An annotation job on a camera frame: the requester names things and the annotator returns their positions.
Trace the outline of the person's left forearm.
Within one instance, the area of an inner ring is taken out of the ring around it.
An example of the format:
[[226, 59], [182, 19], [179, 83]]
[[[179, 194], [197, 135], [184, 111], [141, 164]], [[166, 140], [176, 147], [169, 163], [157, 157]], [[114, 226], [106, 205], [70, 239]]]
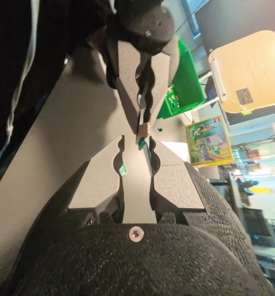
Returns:
[[72, 54], [78, 46], [86, 44], [86, 38], [102, 26], [113, 15], [109, 0], [68, 1], [67, 49]]

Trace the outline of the open lego instruction booklet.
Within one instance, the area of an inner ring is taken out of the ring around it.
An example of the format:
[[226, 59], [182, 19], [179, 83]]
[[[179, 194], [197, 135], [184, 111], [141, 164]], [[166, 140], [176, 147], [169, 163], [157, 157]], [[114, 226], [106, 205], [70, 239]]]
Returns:
[[166, 166], [179, 166], [191, 163], [188, 145], [183, 142], [161, 142], [150, 139], [147, 145], [152, 173]]

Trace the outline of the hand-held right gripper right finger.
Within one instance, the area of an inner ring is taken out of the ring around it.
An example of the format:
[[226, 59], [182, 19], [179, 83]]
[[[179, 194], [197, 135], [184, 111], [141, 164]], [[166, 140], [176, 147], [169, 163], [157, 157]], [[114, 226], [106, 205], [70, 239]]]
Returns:
[[150, 137], [150, 206], [154, 211], [206, 211], [186, 163]]

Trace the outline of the green plastic bin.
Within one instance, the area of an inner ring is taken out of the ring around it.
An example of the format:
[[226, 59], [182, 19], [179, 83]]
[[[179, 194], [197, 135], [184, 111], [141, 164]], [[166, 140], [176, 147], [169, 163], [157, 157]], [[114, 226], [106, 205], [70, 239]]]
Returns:
[[171, 111], [165, 97], [157, 119], [168, 119], [189, 112], [205, 101], [191, 51], [181, 39], [178, 40], [178, 46], [180, 62], [171, 85], [173, 85], [174, 92], [178, 96], [180, 107], [175, 111]]

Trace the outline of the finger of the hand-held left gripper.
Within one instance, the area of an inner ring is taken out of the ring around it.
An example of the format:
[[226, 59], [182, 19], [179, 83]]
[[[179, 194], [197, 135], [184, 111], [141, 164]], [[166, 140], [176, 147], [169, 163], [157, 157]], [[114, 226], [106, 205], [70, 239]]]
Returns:
[[137, 135], [140, 107], [137, 101], [139, 86], [136, 82], [136, 70], [140, 64], [140, 53], [125, 41], [118, 41], [117, 46], [119, 76], [116, 78], [116, 88], [128, 124], [133, 134]]
[[175, 35], [162, 51], [150, 60], [147, 92], [145, 95], [145, 123], [151, 130], [161, 109], [169, 86], [179, 66], [179, 38]]

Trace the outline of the lego set box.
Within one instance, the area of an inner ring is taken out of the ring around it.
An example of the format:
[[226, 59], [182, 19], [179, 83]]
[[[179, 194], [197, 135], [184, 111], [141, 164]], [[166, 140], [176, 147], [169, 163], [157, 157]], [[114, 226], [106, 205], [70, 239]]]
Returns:
[[191, 165], [211, 167], [235, 163], [225, 121], [218, 115], [186, 127]]

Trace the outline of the lego pieces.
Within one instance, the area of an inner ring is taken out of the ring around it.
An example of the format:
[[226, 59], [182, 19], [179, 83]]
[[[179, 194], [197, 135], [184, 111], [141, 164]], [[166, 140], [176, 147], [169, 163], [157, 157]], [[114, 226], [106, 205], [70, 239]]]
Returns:
[[175, 94], [173, 85], [169, 86], [166, 94], [166, 100], [169, 104], [170, 110], [175, 111], [180, 107], [178, 96]]

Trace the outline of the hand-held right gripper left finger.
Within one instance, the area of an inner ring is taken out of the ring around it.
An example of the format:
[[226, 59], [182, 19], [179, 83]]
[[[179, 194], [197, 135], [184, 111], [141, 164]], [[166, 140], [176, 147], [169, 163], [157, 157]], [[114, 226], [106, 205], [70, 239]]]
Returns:
[[124, 209], [124, 190], [119, 172], [123, 165], [124, 146], [125, 137], [118, 136], [90, 159], [69, 209]]

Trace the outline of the light wood side table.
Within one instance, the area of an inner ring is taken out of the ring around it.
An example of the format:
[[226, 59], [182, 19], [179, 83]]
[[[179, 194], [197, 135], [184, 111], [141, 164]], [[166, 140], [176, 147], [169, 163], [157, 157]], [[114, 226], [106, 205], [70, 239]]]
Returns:
[[223, 111], [275, 106], [275, 32], [258, 31], [221, 46], [208, 61]]

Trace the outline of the person's left hand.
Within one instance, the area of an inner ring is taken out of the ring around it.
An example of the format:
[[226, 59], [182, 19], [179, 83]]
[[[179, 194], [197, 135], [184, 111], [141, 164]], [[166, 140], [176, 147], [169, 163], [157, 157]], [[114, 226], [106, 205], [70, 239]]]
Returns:
[[86, 38], [86, 44], [89, 48], [98, 51], [100, 54], [105, 53], [105, 34], [106, 27], [102, 26]]

